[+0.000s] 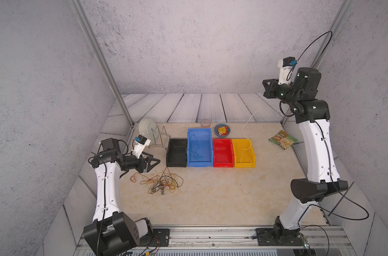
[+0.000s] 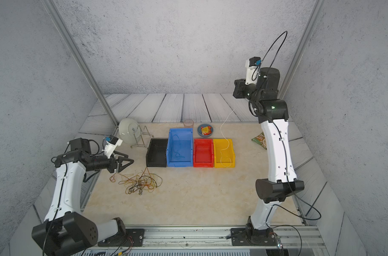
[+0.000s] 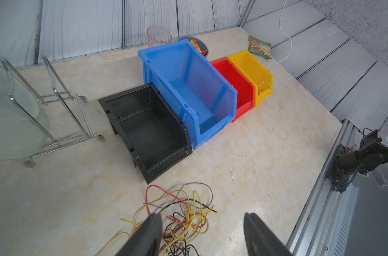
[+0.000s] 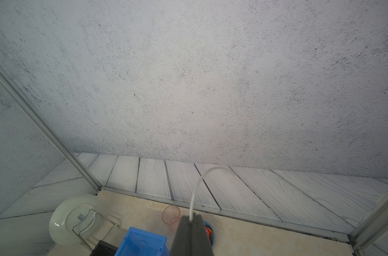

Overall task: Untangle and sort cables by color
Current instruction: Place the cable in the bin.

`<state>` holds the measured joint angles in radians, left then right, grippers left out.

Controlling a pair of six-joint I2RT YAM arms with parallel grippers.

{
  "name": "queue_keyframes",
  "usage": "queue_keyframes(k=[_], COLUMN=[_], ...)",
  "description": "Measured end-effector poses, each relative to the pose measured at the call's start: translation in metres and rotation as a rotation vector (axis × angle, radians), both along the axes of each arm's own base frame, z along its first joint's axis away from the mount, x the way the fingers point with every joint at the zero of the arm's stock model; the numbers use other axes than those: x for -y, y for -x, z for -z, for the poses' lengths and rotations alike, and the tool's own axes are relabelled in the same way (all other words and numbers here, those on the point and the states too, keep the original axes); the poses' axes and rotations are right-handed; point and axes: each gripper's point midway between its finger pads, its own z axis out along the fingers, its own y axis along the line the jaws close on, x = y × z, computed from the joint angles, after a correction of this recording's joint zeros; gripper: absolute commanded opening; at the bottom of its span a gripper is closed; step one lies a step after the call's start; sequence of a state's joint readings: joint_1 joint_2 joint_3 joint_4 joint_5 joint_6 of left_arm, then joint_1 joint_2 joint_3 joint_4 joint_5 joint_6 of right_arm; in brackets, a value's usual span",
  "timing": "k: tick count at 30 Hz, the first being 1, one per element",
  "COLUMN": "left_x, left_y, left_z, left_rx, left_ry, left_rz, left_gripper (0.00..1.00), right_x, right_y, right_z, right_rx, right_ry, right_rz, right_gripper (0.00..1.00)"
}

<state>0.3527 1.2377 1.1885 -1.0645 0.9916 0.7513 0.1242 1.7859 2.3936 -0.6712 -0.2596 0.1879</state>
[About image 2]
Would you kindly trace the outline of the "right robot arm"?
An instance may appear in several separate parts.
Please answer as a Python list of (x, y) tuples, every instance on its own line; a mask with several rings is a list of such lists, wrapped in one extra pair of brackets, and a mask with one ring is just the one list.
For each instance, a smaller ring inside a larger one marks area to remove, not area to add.
[(297, 178), (289, 146), (289, 113), (284, 100), (278, 99), (280, 73), (275, 68), (251, 66), (246, 78), (235, 80), (233, 96), (247, 99), (252, 115), (258, 118), (267, 143), (268, 177), (258, 179), (255, 188), (259, 201), (249, 217), (242, 236), (256, 244), (259, 239), (275, 234), (270, 221), (281, 203), (296, 196), (305, 185)]

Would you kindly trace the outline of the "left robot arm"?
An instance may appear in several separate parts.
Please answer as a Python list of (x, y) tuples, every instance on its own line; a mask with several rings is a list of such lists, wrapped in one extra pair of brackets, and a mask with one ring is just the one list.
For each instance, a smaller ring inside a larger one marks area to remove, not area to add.
[(71, 256), (105, 240), (128, 240), (120, 218), (97, 225), (82, 215), (80, 207), (87, 172), (120, 173), (133, 164), (128, 155), (116, 151), (122, 142), (114, 136), (104, 138), (103, 151), (93, 154), (90, 140), (77, 138), (68, 142), (64, 153), (52, 158), (56, 168), (53, 199), (43, 223), (31, 233), (44, 256)]

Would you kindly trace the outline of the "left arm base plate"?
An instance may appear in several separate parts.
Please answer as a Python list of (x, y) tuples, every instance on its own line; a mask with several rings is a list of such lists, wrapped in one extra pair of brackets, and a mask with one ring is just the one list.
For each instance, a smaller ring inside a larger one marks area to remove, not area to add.
[(118, 234), (98, 243), (98, 247), (141, 247), (145, 230), (142, 228), (127, 228), (125, 233)]

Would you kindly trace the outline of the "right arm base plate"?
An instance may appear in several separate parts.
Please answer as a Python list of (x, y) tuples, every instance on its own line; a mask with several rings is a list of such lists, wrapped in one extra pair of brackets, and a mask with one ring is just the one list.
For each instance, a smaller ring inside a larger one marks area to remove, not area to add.
[(266, 230), (231, 228), (228, 239), (233, 246), (277, 246), (275, 235), (269, 235)]

